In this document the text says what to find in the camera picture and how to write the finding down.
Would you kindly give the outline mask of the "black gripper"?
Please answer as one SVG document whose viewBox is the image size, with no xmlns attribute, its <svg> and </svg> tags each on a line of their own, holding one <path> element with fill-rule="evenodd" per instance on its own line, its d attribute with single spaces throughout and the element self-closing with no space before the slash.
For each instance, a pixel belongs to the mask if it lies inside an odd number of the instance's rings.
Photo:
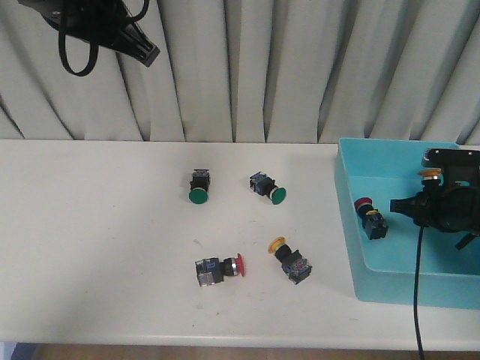
<svg viewBox="0 0 480 360">
<path fill-rule="evenodd" d="M 20 1 L 56 31 L 97 43 L 149 68 L 160 50 L 135 22 L 125 22 L 123 1 Z"/>
<path fill-rule="evenodd" d="M 445 233 L 479 234 L 479 187 L 425 187 L 418 196 L 391 199 L 389 211 Z"/>
</svg>

